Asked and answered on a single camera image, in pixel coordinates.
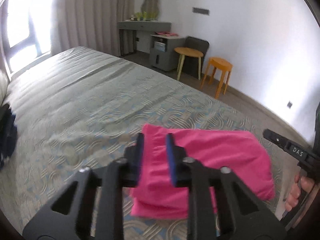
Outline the person right hand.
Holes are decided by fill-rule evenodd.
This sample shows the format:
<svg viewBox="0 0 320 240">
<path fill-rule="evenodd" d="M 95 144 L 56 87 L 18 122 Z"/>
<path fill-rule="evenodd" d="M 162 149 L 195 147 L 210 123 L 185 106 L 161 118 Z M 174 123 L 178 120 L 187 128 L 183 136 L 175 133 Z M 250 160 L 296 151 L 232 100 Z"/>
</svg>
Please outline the person right hand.
<svg viewBox="0 0 320 240">
<path fill-rule="evenodd" d="M 298 205 L 298 198 L 301 196 L 302 191 L 310 193 L 315 185 L 313 179 L 300 174 L 295 175 L 294 184 L 291 187 L 289 195 L 285 200 L 285 210 L 290 212 L 294 207 Z"/>
</svg>

